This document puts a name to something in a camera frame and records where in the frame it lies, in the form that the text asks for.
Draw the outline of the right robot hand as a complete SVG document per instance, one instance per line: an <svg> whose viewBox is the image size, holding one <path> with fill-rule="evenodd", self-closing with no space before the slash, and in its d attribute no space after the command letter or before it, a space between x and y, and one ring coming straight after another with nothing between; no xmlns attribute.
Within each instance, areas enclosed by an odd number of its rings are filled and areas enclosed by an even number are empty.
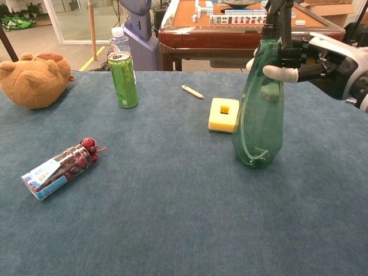
<svg viewBox="0 0 368 276"><path fill-rule="evenodd" d="M280 36L262 35L262 40L271 39L276 52L264 64L267 77L288 83L309 81L329 97L367 111L366 47L355 48L317 32L293 36L288 47Z"/></svg>

